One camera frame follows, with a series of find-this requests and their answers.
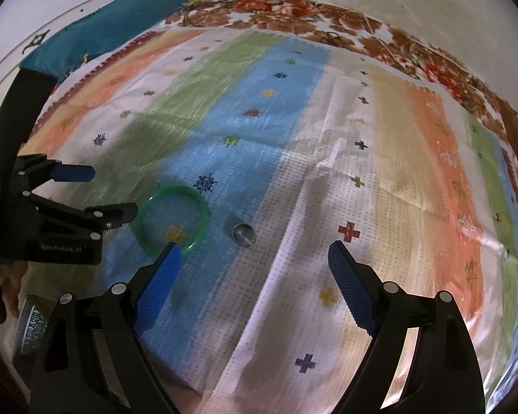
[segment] green bangle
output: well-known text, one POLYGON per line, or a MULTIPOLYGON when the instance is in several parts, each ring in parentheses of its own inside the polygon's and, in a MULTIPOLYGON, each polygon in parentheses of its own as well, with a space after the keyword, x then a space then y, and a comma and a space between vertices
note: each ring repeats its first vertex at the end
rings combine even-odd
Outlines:
POLYGON ((196 229, 194 236, 184 241, 179 246, 182 250, 182 255, 185 256, 192 250, 196 249, 198 244, 201 243, 204 238, 207 236, 207 231, 209 229, 209 207, 203 196, 195 191, 193 188, 184 185, 175 185, 175 186, 166 186, 161 191, 158 191, 153 196, 148 198, 139 208, 138 215, 136 219, 131 223, 131 228, 133 230, 134 236, 138 241, 140 247, 144 250, 147 256, 152 258, 157 258, 163 248, 156 248, 151 244, 149 238, 144 232, 144 219, 150 211, 150 208, 153 207, 153 204, 164 197, 167 196, 188 196, 193 199, 200 213, 199 226, 196 229))

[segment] star pattern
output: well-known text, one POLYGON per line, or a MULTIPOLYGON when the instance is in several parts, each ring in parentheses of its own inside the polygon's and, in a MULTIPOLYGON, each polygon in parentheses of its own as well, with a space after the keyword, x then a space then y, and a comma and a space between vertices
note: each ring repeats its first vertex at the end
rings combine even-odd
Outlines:
POLYGON ((102 146, 105 142, 105 134, 98 134, 94 139, 95 146, 102 146))
POLYGON ((449 165, 452 167, 457 167, 457 159, 455 158, 454 154, 449 151, 445 151, 441 153, 441 158, 445 160, 449 165))
POLYGON ((209 175, 199 176, 195 181, 194 185, 192 185, 199 193, 203 193, 204 191, 213 191, 213 185, 215 185, 217 181, 213 179, 213 173, 209 173, 209 175))
POLYGON ((457 225, 459 226, 462 234, 467 238, 472 238, 474 234, 478 231, 474 224, 472 223, 472 216, 464 215, 457 221, 457 225))

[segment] colorful bedsheet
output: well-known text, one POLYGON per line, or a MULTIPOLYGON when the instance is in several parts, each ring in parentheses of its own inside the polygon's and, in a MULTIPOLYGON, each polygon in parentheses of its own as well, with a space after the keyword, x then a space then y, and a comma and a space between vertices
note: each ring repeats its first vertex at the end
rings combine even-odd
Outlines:
MULTIPOLYGON (((181 13, 75 71, 21 150, 95 167, 91 184, 40 189, 76 207, 168 185, 207 200, 208 236, 142 338, 152 360, 203 396, 195 412, 331 412, 370 341, 327 267, 342 239, 382 280, 453 293, 494 406, 518 375, 518 114, 441 51, 349 10, 244 0, 190 17, 204 27, 181 13), (235 220, 255 228, 251 248, 231 240, 235 220)), ((129 226, 99 267, 35 263, 24 290, 95 295, 150 261, 129 226)))

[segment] green stripe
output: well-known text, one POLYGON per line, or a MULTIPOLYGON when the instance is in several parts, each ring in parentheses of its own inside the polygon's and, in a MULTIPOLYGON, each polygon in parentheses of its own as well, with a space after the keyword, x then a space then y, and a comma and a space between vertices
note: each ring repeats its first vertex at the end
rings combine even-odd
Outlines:
MULTIPOLYGON (((118 141, 94 162, 96 177, 92 183, 70 184, 59 195, 60 202, 77 208, 140 202, 145 191, 156 184, 161 160, 184 144, 217 99, 281 38, 260 32, 244 34, 221 51, 206 56, 202 63, 192 66, 164 96, 154 100, 151 108, 134 114, 134 121, 118 141)), ((109 233, 110 240, 116 232, 119 231, 109 233)), ((90 266, 66 269, 38 264, 36 267, 38 270, 28 278, 27 291, 53 300, 61 294, 56 292, 62 290, 84 294, 94 274, 90 266)))
POLYGON ((516 310, 518 297, 518 259, 516 244, 514 241, 514 225, 508 211, 506 195, 499 179, 499 158, 495 152, 495 144, 490 133, 468 114, 470 126, 474 126, 477 132, 471 129, 472 146, 478 153, 479 165, 486 181, 486 192, 489 207, 493 213, 499 214, 500 222, 493 219, 497 239, 510 253, 499 261, 501 277, 501 298, 503 304, 503 316, 500 320, 500 345, 495 367, 492 371, 494 377, 490 382, 487 395, 491 395, 499 379, 505 373, 512 351, 514 340, 514 327, 516 325, 516 310))

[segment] pillow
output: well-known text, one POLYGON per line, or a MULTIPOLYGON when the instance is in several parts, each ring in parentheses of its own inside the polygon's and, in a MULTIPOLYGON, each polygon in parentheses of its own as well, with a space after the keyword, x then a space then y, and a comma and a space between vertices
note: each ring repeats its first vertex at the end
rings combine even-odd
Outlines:
POLYGON ((115 0, 55 33, 31 52, 20 67, 63 82, 92 60, 179 11, 188 0, 115 0))

